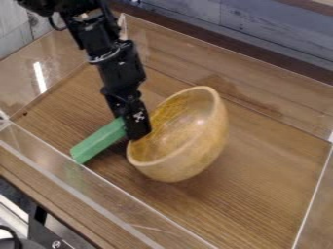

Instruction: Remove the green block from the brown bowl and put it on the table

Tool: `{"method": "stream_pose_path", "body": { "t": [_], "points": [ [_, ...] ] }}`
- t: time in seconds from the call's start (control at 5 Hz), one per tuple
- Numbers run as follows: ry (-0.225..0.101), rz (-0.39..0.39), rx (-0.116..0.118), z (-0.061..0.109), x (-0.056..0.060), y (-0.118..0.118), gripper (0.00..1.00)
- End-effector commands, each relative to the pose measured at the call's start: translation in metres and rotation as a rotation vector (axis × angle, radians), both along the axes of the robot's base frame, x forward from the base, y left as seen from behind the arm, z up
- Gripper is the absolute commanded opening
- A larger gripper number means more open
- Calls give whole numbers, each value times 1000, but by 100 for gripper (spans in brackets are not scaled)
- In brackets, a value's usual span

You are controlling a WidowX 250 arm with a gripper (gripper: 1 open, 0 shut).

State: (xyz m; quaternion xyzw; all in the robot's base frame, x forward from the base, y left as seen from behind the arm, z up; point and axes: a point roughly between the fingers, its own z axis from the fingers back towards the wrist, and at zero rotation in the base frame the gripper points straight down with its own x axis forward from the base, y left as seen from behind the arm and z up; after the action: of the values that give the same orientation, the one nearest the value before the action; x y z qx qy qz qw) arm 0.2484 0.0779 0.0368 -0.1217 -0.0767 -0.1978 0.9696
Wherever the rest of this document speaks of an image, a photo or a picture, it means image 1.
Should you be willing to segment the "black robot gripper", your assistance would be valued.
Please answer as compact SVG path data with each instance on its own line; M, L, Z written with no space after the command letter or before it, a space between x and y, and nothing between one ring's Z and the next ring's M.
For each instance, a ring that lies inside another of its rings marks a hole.
M145 72L133 41L119 41L117 45L117 49L97 63L104 84L101 93L113 116L123 115L127 138L137 140L152 130L148 111L139 99Z

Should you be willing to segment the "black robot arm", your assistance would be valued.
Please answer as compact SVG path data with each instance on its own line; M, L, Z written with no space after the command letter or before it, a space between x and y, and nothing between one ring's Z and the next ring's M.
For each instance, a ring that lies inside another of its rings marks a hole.
M87 60L97 67L101 94L116 118L124 122L131 140L151 132L140 84L147 76L132 40L121 39L117 18L105 0L16 0L18 5L48 18L57 31L66 29Z

